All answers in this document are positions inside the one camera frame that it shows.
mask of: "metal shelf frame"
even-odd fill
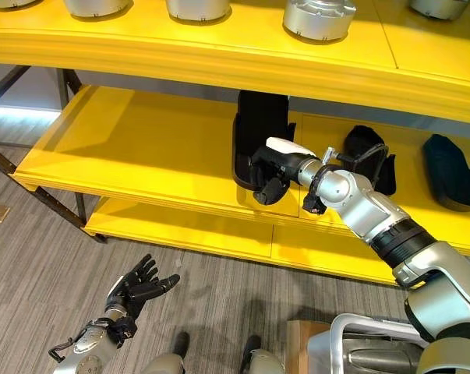
[[[17,65],[15,66],[3,79],[0,80],[0,98],[12,87],[15,82],[21,78],[21,76],[30,68],[28,65]],[[58,92],[60,95],[60,102],[62,108],[64,108],[69,103],[69,94],[68,88],[76,94],[82,83],[79,80],[76,72],[72,69],[56,69],[58,77]],[[17,146],[13,143],[0,143],[3,146]],[[42,187],[37,187],[34,191],[29,191],[23,185],[19,184],[15,179],[12,178],[12,174],[15,173],[16,165],[11,162],[5,155],[0,152],[0,172],[3,173],[6,177],[13,180],[17,185],[22,187],[25,191],[35,197],[37,200],[41,201],[49,209],[53,210],[64,220],[68,221],[71,225],[78,228],[85,235],[90,236],[93,240],[99,243],[106,243],[106,238],[103,235],[95,234],[89,235],[83,230],[84,226],[87,223],[86,208],[84,204],[83,194],[80,192],[75,192],[76,204],[77,204],[77,214],[73,213],[68,207],[63,205],[59,200],[57,200],[52,194],[43,189]]]

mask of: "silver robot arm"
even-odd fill
[[[49,351],[49,355],[58,362],[54,374],[102,373],[124,341],[134,336],[137,331],[135,321],[145,302],[163,295],[179,282],[178,274],[159,280],[157,273],[155,261],[146,255],[129,273],[120,277],[108,292],[104,316],[90,321],[75,338]],[[58,351],[72,346],[68,357],[58,354]],[[154,363],[154,367],[157,365],[162,369],[165,367],[160,362]],[[154,367],[147,372],[176,372],[152,371]]]
[[[401,286],[425,281],[405,302],[410,322],[424,339],[470,339],[470,261],[374,191],[366,177],[327,164],[337,155],[334,149],[329,148],[321,160],[292,144],[269,138],[254,161],[272,164],[279,178],[309,189],[307,210],[322,213],[321,206],[337,211],[355,235],[392,268]]]

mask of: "yellow shelf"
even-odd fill
[[[14,178],[252,221],[299,215],[299,188],[261,206],[231,178],[237,106],[84,87],[16,169]]]
[[[470,3],[455,21],[422,16],[405,0],[374,3],[399,69],[470,82]]]
[[[279,203],[261,206],[233,182],[235,113],[235,104],[87,86],[13,177],[30,189],[42,185],[351,236],[333,212],[317,217],[301,210],[305,192],[296,185]],[[297,122],[295,141],[317,153],[329,145],[340,148],[354,125],[373,127],[397,154],[394,200],[439,240],[470,255],[470,213],[446,210],[429,194],[420,148],[430,133],[299,113],[290,118]],[[470,140],[453,140],[470,163]]]
[[[380,2],[356,0],[358,12],[348,36],[328,44],[287,33],[282,26],[285,3],[234,0],[229,17],[197,26],[169,18],[163,0],[134,2],[124,14],[99,21],[75,19],[59,0],[44,0],[0,12],[0,63],[149,76],[470,122],[470,43],[464,39],[470,34],[470,8],[464,19],[455,21],[458,27],[449,25],[446,34],[434,34],[430,44],[407,43],[400,49],[384,32],[386,23],[380,22],[375,7],[382,10]],[[404,3],[392,6],[398,9]],[[411,27],[406,21],[403,32],[411,34]],[[404,59],[398,57],[400,51],[406,52]],[[435,62],[442,54],[444,62],[464,62],[465,72],[455,74],[454,63],[450,73],[442,74],[446,63],[415,70],[396,65],[410,58],[423,65],[417,56],[428,53],[437,56]]]
[[[393,284],[390,268],[354,238],[102,198],[86,231]]]
[[[109,198],[100,199],[85,230],[248,259],[269,257],[273,235],[270,224]]]

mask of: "shelf board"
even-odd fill
[[[60,2],[44,1],[0,12],[0,63],[148,76],[470,122],[470,73],[440,74],[443,63],[435,70],[396,65],[403,61],[398,43],[390,49],[373,0],[355,3],[348,36],[320,43],[285,31],[286,0],[236,0],[229,17],[203,26],[175,22],[163,0],[134,2],[126,12],[99,20],[76,19]],[[465,20],[470,30],[470,17]],[[427,45],[403,44],[410,52],[404,60],[412,57],[417,65],[426,51],[468,64],[470,48],[460,48],[467,45],[458,39],[460,29],[447,30]]]
[[[319,273],[395,284],[391,268],[353,237],[274,226],[271,259]]]
[[[394,283],[390,268],[357,239],[315,231],[275,227],[273,234],[270,224],[109,198],[100,200],[85,229],[90,234]]]
[[[455,212],[441,206],[429,189],[422,146],[432,135],[430,132],[344,118],[304,115],[302,145],[311,150],[324,150],[329,145],[341,149],[345,137],[355,125],[366,125],[374,129],[389,146],[390,154],[396,155],[397,191],[391,197],[392,200],[432,236],[449,242],[470,256],[470,212]],[[456,136],[450,138],[464,151],[470,166],[470,139]],[[305,192],[301,191],[301,206],[304,196]],[[299,216],[306,220],[333,223],[348,232],[347,227],[342,224],[340,217],[333,210],[327,210],[324,215],[317,216],[301,209]]]
[[[101,198],[85,230],[244,259],[269,257],[270,224]]]
[[[317,217],[301,210],[305,192],[295,184],[279,203],[261,206],[251,192],[233,182],[235,113],[235,104],[87,86],[27,154],[13,177],[31,189],[41,185],[352,236],[333,212]],[[298,124],[295,141],[317,153],[329,145],[340,149],[354,125],[373,127],[397,155],[394,200],[439,240],[470,255],[470,213],[439,206],[422,172],[421,145],[430,133],[299,113],[290,117]],[[470,140],[458,139],[456,144],[470,163]]]
[[[406,0],[374,3],[398,68],[470,82],[470,2],[455,21],[425,17]]]
[[[236,104],[86,86],[14,178],[30,189],[42,185],[252,221],[268,220],[269,213],[297,219],[297,186],[277,204],[261,206],[233,182],[236,111]]]

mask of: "gray carpet floor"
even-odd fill
[[[32,144],[48,124],[0,117],[0,141]],[[18,162],[27,150],[0,151]],[[53,193],[75,209],[72,193]],[[85,197],[90,209],[96,197]],[[0,204],[11,207],[0,224],[0,374],[52,372],[48,349],[101,316],[118,276],[147,253],[162,276],[178,273],[182,279],[147,303],[137,335],[107,374],[139,373],[171,349],[181,330],[191,335],[188,373],[234,374],[251,333],[284,359],[290,319],[330,322],[342,312],[405,318],[405,292],[394,287],[114,238],[98,244],[1,174]]]

